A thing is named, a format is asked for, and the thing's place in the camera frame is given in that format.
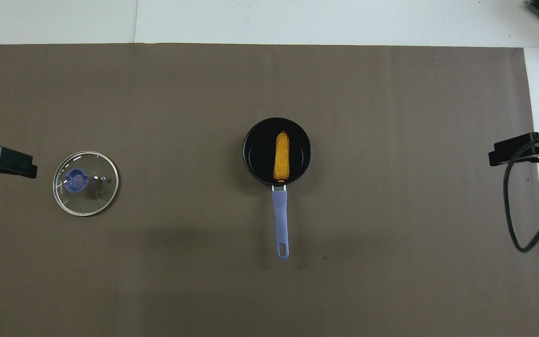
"brown mat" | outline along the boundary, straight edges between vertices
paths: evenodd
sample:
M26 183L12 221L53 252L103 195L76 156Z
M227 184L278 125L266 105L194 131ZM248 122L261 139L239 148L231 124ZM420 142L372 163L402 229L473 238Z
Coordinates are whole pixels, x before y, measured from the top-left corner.
M314 151L287 262L241 155L275 116ZM488 166L530 131L522 49L0 45L0 145L39 166L0 175L0 336L539 335L539 245ZM51 190L83 150L121 176L91 218ZM536 167L511 185L525 242Z

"frying pan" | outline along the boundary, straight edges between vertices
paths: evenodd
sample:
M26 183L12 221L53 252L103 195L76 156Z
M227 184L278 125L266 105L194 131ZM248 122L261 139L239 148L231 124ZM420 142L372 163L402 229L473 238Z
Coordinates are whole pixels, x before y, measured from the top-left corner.
M285 182L274 179L276 137L286 132L290 141L290 176ZM289 256L288 220L286 216L286 184L299 179L311 162L311 141L305 130L290 119L272 117L255 124L244 138L242 158L248 171L257 180L272 187L276 256L286 260Z

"lid metal rim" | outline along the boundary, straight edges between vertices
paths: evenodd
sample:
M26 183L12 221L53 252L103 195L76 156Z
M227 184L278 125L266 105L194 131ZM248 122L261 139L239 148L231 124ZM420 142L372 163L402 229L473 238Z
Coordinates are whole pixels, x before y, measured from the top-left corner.
M58 194L56 192L56 184L55 184L55 181L58 177L58 174L60 173L60 171L62 170L62 168L64 167L64 165L66 165L68 162L70 162L70 160L72 160L73 158L75 158L76 156L78 155L98 155L98 156L101 156L103 159L107 160L107 162L109 162L109 164L111 165L111 168L114 169L114 173L116 175L116 186L114 187L114 193L111 195L111 198L109 198L109 201L107 201L107 203L105 203L105 205L103 205L103 207L99 208L97 211L94 211L94 212L90 212L90 213L77 213L75 211L72 211L71 209L69 209L68 207L66 207L64 205L64 203L62 203L62 200L59 199L58 197ZM58 167L58 170L55 171L55 175L53 177L53 196L55 198L55 201L57 201L58 205L64 209L64 211L72 214L72 215L77 215L77 216L90 216L90 215L95 215L101 211L103 211L103 209L105 209L110 203L111 201L114 200L114 197L116 196L116 193L118 191L118 186L119 186L119 183L120 183L120 179L119 179L119 175L118 175L118 170L116 169L116 166L114 165L114 163L111 161L111 159L107 158L107 156L103 155L102 153L99 153L99 152L96 152L96 151L80 151L80 152L76 152L75 154L69 156L68 158L66 158L62 164Z

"yellow corn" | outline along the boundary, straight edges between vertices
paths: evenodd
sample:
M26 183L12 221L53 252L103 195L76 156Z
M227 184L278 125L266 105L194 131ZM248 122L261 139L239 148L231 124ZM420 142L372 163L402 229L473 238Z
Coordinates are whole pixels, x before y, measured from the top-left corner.
M291 175L290 163L291 142L286 132L280 132L276 137L276 161L274 162L274 179L278 182L287 181Z

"pan handle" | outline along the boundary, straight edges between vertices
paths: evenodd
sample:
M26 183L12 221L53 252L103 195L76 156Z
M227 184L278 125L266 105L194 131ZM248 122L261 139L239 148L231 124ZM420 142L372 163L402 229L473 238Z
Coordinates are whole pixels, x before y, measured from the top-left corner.
M286 216L286 185L272 186L271 200L274 204L274 230L276 232L276 255L280 260L288 258L288 218Z

